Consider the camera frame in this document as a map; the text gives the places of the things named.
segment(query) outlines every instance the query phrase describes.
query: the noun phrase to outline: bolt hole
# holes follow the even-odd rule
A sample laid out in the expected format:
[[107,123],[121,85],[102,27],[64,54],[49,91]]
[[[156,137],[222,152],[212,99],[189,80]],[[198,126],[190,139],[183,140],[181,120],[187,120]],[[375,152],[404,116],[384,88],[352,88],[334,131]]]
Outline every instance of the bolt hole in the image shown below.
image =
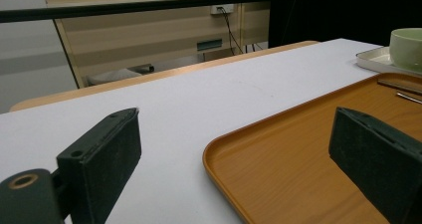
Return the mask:
[[71,156],[72,157],[78,157],[78,156],[81,156],[82,153],[83,153],[82,151],[74,151],[74,152],[72,152]]
[[10,189],[24,188],[34,183],[37,179],[38,179],[38,175],[33,174],[33,173],[18,176],[9,183],[9,188]]

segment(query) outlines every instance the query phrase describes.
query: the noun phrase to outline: tray rim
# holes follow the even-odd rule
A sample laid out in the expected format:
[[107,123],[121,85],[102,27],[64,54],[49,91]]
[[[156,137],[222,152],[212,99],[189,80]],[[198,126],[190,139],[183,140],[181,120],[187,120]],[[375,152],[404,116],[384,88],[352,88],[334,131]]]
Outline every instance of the tray rim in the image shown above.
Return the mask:
[[380,56],[390,56],[389,47],[375,48],[366,52],[356,54],[357,65],[363,69],[367,69],[379,73],[400,73],[416,77],[422,77],[422,73],[413,72],[403,68],[395,67],[393,64],[387,65],[380,62],[372,61],[371,59]]
[[269,119],[272,119],[272,118],[274,118],[274,117],[276,117],[278,115],[282,115],[283,113],[292,112],[294,110],[299,110],[300,108],[302,108],[304,106],[307,106],[309,103],[317,102],[318,100],[323,100],[323,99],[329,98],[330,96],[335,96],[335,94],[342,93],[344,90],[352,89],[354,86],[359,86],[362,83],[367,83],[367,82],[371,82],[371,81],[377,81],[378,79],[388,79],[388,78],[393,78],[393,79],[407,78],[407,79],[410,79],[412,81],[418,81],[420,84],[422,84],[422,78],[421,77],[416,77],[416,76],[412,76],[412,75],[409,75],[409,74],[403,74],[403,73],[380,73],[380,74],[377,74],[377,75],[375,75],[373,77],[369,77],[369,78],[363,79],[363,80],[361,80],[359,82],[356,82],[356,83],[350,84],[348,86],[345,86],[343,88],[334,90],[332,92],[329,92],[329,93],[327,93],[325,95],[322,95],[322,96],[319,96],[317,98],[314,98],[314,99],[312,99],[310,101],[307,101],[305,103],[299,104],[297,106],[294,106],[292,108],[289,108],[289,109],[284,110],[284,111],[281,111],[281,112],[277,112],[277,113],[272,114],[270,116],[264,117],[264,118],[262,118],[260,120],[251,122],[251,123],[249,123],[249,124],[247,124],[245,126],[242,126],[240,128],[237,128],[235,130],[232,130],[230,132],[227,132],[225,134],[222,134],[222,135],[220,135],[220,136],[212,139],[206,145],[206,147],[205,147],[205,149],[203,151],[203,154],[202,154],[202,162],[203,162],[203,165],[204,165],[204,167],[206,169],[206,172],[207,172],[208,176],[211,177],[211,179],[214,182],[215,186],[225,196],[226,200],[231,203],[232,207],[238,212],[239,216],[244,221],[246,221],[247,223],[254,223],[253,220],[252,220],[252,218],[248,214],[248,212],[240,205],[240,203],[231,194],[231,192],[228,190],[228,188],[225,185],[223,185],[222,180],[220,180],[220,178],[218,178],[218,176],[212,171],[212,168],[210,167],[211,164],[207,162],[207,158],[208,158],[207,157],[207,154],[208,154],[208,152],[210,152],[210,150],[212,148],[214,148],[214,145],[216,145],[215,143],[218,140],[223,139],[223,138],[225,138],[227,136],[230,136],[230,135],[232,135],[232,134],[234,134],[236,132],[239,132],[239,131],[242,131],[244,129],[250,128],[250,127],[252,127],[254,125],[258,125],[261,122],[266,122]]

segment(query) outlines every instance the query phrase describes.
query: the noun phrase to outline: white plate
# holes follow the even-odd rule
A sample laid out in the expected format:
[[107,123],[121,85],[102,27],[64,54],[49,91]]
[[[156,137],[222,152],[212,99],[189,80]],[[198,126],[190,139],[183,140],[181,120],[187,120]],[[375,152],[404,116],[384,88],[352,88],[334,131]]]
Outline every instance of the white plate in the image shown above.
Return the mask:
[[379,73],[402,73],[422,77],[422,73],[398,68],[390,60],[389,47],[377,48],[367,52],[358,53],[357,65]]

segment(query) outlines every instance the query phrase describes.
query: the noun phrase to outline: power outlet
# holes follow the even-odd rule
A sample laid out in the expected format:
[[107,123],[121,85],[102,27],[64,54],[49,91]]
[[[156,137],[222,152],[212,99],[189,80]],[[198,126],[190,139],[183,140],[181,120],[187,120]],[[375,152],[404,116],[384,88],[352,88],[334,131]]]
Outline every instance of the power outlet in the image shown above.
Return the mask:
[[211,6],[211,14],[223,14],[223,9],[226,13],[232,13],[235,9],[234,4],[222,4]]

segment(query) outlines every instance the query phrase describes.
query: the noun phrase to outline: wooden tray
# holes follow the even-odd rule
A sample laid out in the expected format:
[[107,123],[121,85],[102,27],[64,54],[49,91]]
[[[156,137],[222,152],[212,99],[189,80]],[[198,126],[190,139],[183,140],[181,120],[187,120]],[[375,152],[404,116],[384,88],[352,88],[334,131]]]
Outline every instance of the wooden tray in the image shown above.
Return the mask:
[[208,174],[248,223],[388,223],[328,155],[337,107],[422,140],[422,105],[378,79],[422,89],[420,78],[380,74],[252,123],[208,144]]

